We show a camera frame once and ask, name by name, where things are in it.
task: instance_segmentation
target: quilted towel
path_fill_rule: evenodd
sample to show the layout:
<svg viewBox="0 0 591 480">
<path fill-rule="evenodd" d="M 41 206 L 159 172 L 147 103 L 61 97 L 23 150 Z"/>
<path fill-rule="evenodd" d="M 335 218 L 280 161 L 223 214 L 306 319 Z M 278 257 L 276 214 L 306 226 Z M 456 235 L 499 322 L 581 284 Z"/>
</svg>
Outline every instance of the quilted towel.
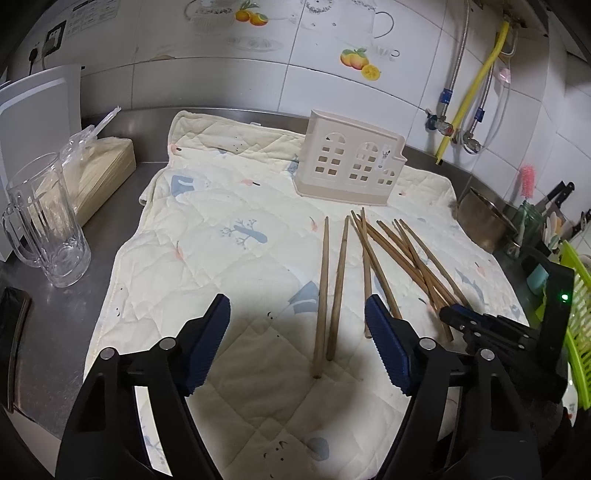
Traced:
<svg viewBox="0 0 591 480">
<path fill-rule="evenodd" d="M 148 349 L 202 316 L 217 293 L 228 296 L 230 325 L 205 385 L 187 399 L 225 479 L 369 479 L 408 405 L 363 335 L 362 248 L 352 230 L 336 357 L 320 379 L 310 376 L 324 217 L 330 311 L 344 219 L 359 208 L 296 193 L 303 140 L 215 116 L 175 117 L 168 165 L 140 198 L 139 227 L 117 253 L 86 358 L 88 372 L 104 347 Z M 525 323 L 494 257 L 454 219 L 455 204 L 447 179 L 404 167 L 388 206 L 366 210 L 373 224 L 403 218 L 477 310 Z M 374 248 L 404 318 L 419 336 L 444 343 L 427 296 Z M 375 277 L 373 289 L 383 295 Z M 455 405 L 450 392 L 443 430 Z M 138 407 L 152 464 L 167 472 L 145 391 Z"/>
</svg>

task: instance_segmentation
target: fruit decal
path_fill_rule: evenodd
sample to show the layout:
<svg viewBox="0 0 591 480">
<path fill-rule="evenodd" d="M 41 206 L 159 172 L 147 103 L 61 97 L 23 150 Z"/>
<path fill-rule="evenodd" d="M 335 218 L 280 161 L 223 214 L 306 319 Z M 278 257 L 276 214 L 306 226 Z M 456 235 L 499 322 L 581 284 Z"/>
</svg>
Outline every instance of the fruit decal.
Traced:
<svg viewBox="0 0 591 480">
<path fill-rule="evenodd" d="M 250 22 L 256 27 L 267 25 L 269 18 L 259 12 L 251 12 L 250 8 L 260 8 L 256 3 L 246 0 L 240 5 L 240 9 L 236 12 L 236 20 L 239 22 Z"/>
<path fill-rule="evenodd" d="M 377 80 L 381 72 L 375 65 L 369 63 L 365 52 L 367 48 L 358 48 L 357 50 L 343 50 L 340 54 L 340 62 L 346 67 L 361 70 L 361 75 L 366 80 Z"/>
</svg>

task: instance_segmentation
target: glass handle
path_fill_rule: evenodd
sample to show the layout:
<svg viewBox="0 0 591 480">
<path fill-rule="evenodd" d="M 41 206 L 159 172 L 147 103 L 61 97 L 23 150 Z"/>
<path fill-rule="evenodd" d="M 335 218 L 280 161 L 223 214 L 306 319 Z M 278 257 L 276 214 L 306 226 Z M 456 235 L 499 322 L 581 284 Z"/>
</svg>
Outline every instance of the glass handle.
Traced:
<svg viewBox="0 0 591 480">
<path fill-rule="evenodd" d="M 39 263 L 39 257 L 37 257 L 33 252 L 27 250 L 17 235 L 17 231 L 14 228 L 10 218 L 14 212 L 14 207 L 9 203 L 2 214 L 2 228 L 6 234 L 6 238 L 8 239 L 10 246 L 21 262 L 23 262 L 25 265 L 28 265 L 29 267 L 40 267 L 41 265 Z"/>
</svg>

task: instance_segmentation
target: glass pitcher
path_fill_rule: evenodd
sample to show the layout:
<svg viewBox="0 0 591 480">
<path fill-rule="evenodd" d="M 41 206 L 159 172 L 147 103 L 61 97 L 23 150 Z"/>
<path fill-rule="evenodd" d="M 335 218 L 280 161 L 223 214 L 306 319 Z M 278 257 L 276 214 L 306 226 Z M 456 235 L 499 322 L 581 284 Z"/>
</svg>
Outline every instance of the glass pitcher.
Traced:
<svg viewBox="0 0 591 480">
<path fill-rule="evenodd" d="M 79 280 L 90 264 L 90 248 L 70 204 L 59 155 L 33 160 L 8 182 L 6 191 L 2 228 L 17 257 L 41 267 L 56 287 Z"/>
</svg>

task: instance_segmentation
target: pink bottle brush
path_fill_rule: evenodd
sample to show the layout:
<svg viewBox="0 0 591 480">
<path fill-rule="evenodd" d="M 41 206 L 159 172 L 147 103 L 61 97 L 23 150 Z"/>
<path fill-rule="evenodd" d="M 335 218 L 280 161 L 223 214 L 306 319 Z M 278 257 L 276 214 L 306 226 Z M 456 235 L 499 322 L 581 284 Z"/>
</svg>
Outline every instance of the pink bottle brush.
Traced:
<svg viewBox="0 0 591 480">
<path fill-rule="evenodd" d="M 523 205 L 519 207 L 521 210 L 521 222 L 519 223 L 519 232 L 515 243 L 518 245 L 514 252 L 514 258 L 519 256 L 521 245 L 523 244 L 523 237 L 525 234 L 525 218 L 527 217 L 527 201 L 534 196 L 535 185 L 535 168 L 532 165 L 523 165 L 521 172 L 521 195 L 525 198 Z"/>
<path fill-rule="evenodd" d="M 529 200 L 534 196 L 535 168 L 532 165 L 523 165 L 521 172 L 521 195 Z"/>
</svg>

